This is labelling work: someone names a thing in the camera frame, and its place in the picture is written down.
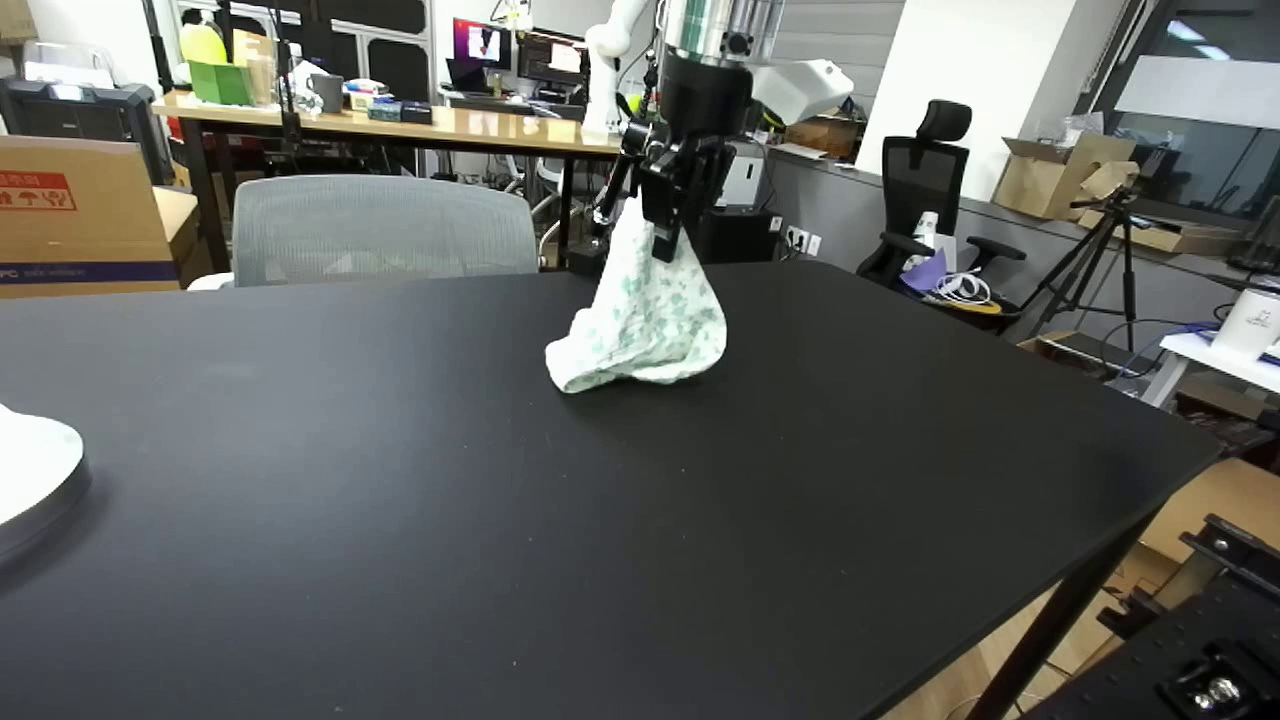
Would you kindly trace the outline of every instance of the desk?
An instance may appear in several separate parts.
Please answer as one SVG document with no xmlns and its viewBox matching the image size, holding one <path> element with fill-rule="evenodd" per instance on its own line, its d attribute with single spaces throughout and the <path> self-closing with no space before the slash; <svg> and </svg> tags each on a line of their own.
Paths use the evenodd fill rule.
<svg viewBox="0 0 1280 720">
<path fill-rule="evenodd" d="M 1218 457 L 846 273 L 711 279 L 711 376 L 576 399 L 572 278 L 6 304 L 94 489 L 0 576 L 0 716 L 879 716 Z"/>
<path fill-rule="evenodd" d="M 1176 394 L 1176 383 L 1189 376 L 1191 365 L 1213 370 L 1221 376 L 1235 376 L 1261 394 L 1280 398 L 1280 370 L 1263 361 L 1242 361 L 1234 354 L 1213 350 L 1206 335 L 1163 335 L 1160 340 L 1160 371 L 1151 376 L 1145 405 L 1163 410 Z"/>
<path fill-rule="evenodd" d="M 220 109 L 199 105 L 190 93 L 168 93 L 155 105 L 160 117 L 185 123 L 191 187 L 199 196 L 199 236 L 217 273 L 230 267 L 225 219 L 217 214 L 213 174 L 205 159 L 205 133 L 282 133 L 277 109 Z M 303 122 L 312 139 L 380 139 L 412 147 L 457 147 L 457 154 L 504 154 L 504 157 L 561 157 L 564 187 L 572 187 L 572 159 L 612 159 L 617 145 L 591 145 L 582 138 L 576 122 L 512 117 L 512 113 L 469 113 L 469 109 L 434 109 L 434 123 L 387 123 L 387 122 L 351 122 L 351 117 L 315 117 Z M 568 204 L 561 214 L 561 256 L 568 251 Z"/>
</svg>

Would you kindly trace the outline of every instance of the office chair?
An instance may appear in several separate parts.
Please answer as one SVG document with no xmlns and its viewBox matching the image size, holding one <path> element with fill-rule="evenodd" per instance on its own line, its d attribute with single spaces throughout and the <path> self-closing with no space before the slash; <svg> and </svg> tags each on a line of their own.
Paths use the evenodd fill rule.
<svg viewBox="0 0 1280 720">
<path fill-rule="evenodd" d="M 968 123 L 968 105 L 929 101 L 916 138 L 885 138 L 885 233 L 879 250 L 856 267 L 865 279 L 904 293 L 904 265 L 911 256 L 932 256 L 911 239 L 911 227 L 926 214 L 937 214 L 937 233 L 958 236 L 968 147 L 958 147 L 951 139 L 961 139 Z M 993 261 L 1026 261 L 1019 250 L 985 236 L 974 236 L 968 244 L 976 250 L 976 261 L 968 265 L 974 278 L 980 278 Z M 968 323 L 1003 333 L 1007 323 L 1016 323 L 1016 310 L 1002 296 L 998 304 L 998 317 L 958 313 L 947 304 L 941 310 L 963 317 Z"/>
<path fill-rule="evenodd" d="M 191 293 L 367 278 L 535 273 L 528 204 L 417 178 L 277 178 L 235 192 L 234 278 Z"/>
</svg>

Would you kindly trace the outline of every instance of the floor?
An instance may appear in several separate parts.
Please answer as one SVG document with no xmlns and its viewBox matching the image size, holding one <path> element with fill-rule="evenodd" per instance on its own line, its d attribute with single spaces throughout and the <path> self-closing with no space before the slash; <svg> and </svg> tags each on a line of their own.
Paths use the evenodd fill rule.
<svg viewBox="0 0 1280 720">
<path fill-rule="evenodd" d="M 1126 555 L 1126 565 L 1112 573 L 1110 587 L 1092 599 L 1092 609 L 1082 616 L 1071 638 L 1053 651 L 1053 660 L 1041 668 L 1032 690 L 1019 695 L 1019 712 L 1035 707 L 1043 695 L 1053 695 L 1061 684 L 1071 682 L 1071 673 L 1084 673 L 1096 663 L 1112 644 L 1110 629 L 1096 624 L 1100 609 L 1118 609 L 1118 595 L 1128 595 L 1128 587 L 1160 587 L 1180 560 L 1189 560 L 1189 547 L 1180 545 L 1180 533 L 1198 533 L 1206 517 L 1218 514 L 1246 533 L 1267 541 L 1280 547 L 1280 478 L 1261 472 L 1246 459 L 1221 459 L 1206 478 L 1198 478 L 1180 496 L 1163 505 L 1163 514 L 1151 520 L 1145 541 Z M 1035 620 L 1043 595 L 1032 599 L 1019 616 L 1011 616 L 1003 629 L 998 629 L 985 644 L 951 660 L 941 677 L 932 677 L 922 693 L 911 693 L 904 706 L 897 706 L 893 720 L 951 720 L 963 716 L 985 684 L 998 677 L 1019 632 Z"/>
</svg>

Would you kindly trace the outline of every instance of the crumpled towel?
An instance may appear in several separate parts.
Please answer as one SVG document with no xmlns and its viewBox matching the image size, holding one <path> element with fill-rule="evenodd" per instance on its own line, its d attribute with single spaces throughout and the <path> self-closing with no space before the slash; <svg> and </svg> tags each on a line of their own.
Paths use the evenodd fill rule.
<svg viewBox="0 0 1280 720">
<path fill-rule="evenodd" d="M 641 196 L 623 204 L 591 310 L 576 313 L 546 361 L 568 398 L 622 376 L 682 383 L 720 365 L 730 350 L 726 310 L 682 233 L 676 256 L 651 256 L 651 224 Z"/>
</svg>

